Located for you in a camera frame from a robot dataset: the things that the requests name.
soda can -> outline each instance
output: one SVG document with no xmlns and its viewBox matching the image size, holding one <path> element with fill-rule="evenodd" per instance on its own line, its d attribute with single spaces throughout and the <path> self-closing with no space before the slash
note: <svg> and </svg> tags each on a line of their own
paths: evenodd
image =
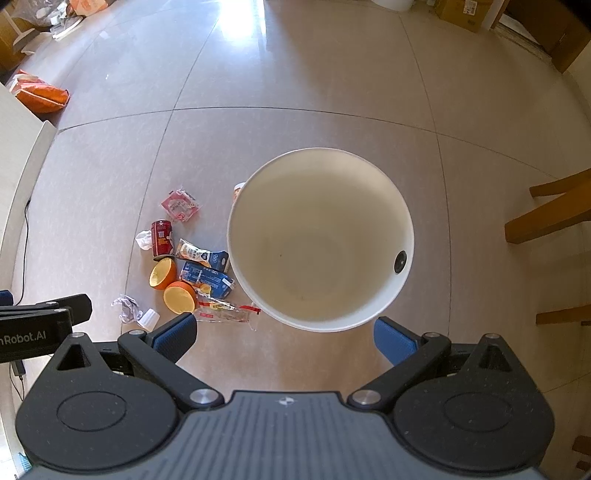
<svg viewBox="0 0 591 480">
<path fill-rule="evenodd" d="M 174 257 L 173 224 L 168 220 L 157 220 L 152 224 L 151 231 L 154 260 Z"/>
</svg>

blue gripper pad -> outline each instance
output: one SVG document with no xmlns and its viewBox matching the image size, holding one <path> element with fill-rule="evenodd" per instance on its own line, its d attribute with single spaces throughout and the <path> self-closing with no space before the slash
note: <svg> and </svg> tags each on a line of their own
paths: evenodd
<svg viewBox="0 0 591 480">
<path fill-rule="evenodd" d="M 197 339 L 197 320 L 193 315 L 187 317 L 154 339 L 152 348 L 160 355 L 176 363 Z"/>
<path fill-rule="evenodd" d="M 393 365 L 398 365 L 417 351 L 414 340 L 379 319 L 374 324 L 374 344 Z"/>
</svg>

white bucket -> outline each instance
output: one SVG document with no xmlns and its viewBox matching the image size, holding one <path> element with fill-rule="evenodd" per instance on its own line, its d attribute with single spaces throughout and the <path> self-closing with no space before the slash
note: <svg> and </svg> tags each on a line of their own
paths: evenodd
<svg viewBox="0 0 591 480">
<path fill-rule="evenodd" d="M 372 0 L 372 2 L 389 10 L 406 12 L 412 7 L 414 0 Z"/>
<path fill-rule="evenodd" d="M 236 279 L 263 311 L 299 329 L 338 332 L 376 318 L 396 298 L 414 231 L 380 169 L 342 150 L 306 148 L 246 182 L 230 213 L 228 250 Z M 396 273 L 401 251 L 406 263 Z"/>
</svg>

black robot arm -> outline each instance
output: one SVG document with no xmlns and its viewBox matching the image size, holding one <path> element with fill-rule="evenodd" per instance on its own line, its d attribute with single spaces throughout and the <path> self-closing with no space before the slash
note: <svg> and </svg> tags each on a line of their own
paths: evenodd
<svg viewBox="0 0 591 480">
<path fill-rule="evenodd" d="M 553 415 L 496 334 L 455 345 L 382 317 L 374 341 L 393 367 L 347 403 L 252 391 L 225 403 L 174 364 L 196 325 L 183 314 L 117 342 L 68 335 L 17 414 L 28 478 L 543 478 Z"/>
</svg>

halved orange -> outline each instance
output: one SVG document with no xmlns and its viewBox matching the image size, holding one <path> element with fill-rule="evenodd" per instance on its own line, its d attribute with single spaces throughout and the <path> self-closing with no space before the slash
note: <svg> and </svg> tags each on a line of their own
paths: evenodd
<svg viewBox="0 0 591 480">
<path fill-rule="evenodd" d="M 164 290 L 177 278 L 177 266 L 173 258 L 160 260 L 150 274 L 150 287 Z"/>
<path fill-rule="evenodd" d="M 184 312 L 193 312 L 197 308 L 197 296 L 191 285 L 184 281 L 176 281 L 164 290 L 164 303 L 180 315 Z"/>
</svg>

